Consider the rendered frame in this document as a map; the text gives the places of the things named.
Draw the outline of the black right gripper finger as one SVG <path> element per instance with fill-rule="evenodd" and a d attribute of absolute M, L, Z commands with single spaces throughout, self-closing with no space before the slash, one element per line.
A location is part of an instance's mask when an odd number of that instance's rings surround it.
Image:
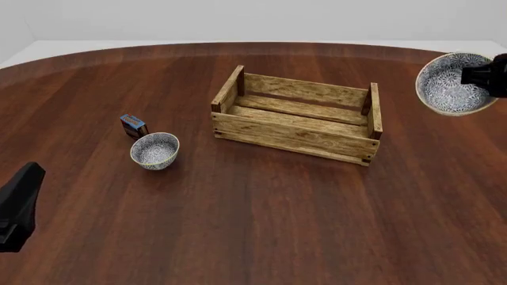
<path fill-rule="evenodd" d="M 461 84 L 489 86 L 493 77 L 493 67 L 491 63 L 484 66 L 467 66 L 462 69 Z"/>

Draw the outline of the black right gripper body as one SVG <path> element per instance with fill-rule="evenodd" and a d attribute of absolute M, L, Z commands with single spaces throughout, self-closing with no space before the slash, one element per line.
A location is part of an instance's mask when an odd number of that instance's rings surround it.
<path fill-rule="evenodd" d="M 500 54 L 494 57 L 491 71 L 491 96 L 497 98 L 507 98 L 507 54 Z"/>

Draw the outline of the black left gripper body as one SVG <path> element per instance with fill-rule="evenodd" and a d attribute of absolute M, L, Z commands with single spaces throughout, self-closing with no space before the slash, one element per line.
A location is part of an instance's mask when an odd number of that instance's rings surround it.
<path fill-rule="evenodd" d="M 0 253 L 19 253 L 34 230 L 33 223 L 25 225 L 0 220 Z"/>

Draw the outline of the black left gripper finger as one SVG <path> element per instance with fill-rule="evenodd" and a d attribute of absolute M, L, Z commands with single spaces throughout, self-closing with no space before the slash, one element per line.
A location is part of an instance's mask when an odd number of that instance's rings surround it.
<path fill-rule="evenodd" d="M 0 187 L 0 221 L 23 228 L 35 227 L 36 199 L 45 173 L 38 163 L 31 161 Z"/>

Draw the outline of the large blue patterned bowl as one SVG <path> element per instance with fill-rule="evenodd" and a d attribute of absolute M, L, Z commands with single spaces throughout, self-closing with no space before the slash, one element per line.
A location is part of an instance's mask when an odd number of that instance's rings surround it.
<path fill-rule="evenodd" d="M 479 67 L 493 59 L 480 54 L 453 52 L 427 63 L 419 72 L 415 89 L 419 100 L 442 116 L 467 116 L 498 101 L 485 89 L 461 83 L 465 67 Z"/>

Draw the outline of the small blue patterned bowl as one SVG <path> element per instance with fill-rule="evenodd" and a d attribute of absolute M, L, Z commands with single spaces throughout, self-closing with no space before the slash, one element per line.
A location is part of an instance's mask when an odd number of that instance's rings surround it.
<path fill-rule="evenodd" d="M 179 139 L 170 133 L 155 132 L 138 139 L 130 149 L 131 159 L 147 170 L 163 170 L 177 158 Z"/>

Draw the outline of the wooden slat tray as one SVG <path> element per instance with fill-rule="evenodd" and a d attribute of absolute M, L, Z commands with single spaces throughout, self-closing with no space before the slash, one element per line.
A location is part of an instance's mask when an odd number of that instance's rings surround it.
<path fill-rule="evenodd" d="M 211 102 L 215 137 L 370 165 L 383 123 L 379 87 L 250 74 L 237 66 Z"/>

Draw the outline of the small blue printed box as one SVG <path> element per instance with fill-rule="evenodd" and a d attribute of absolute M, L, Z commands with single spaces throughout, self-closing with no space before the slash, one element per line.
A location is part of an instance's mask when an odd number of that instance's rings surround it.
<path fill-rule="evenodd" d="M 133 139 L 140 139 L 145 135 L 149 135 L 146 123 L 130 114 L 124 114 L 120 117 L 122 127 L 126 135 Z"/>

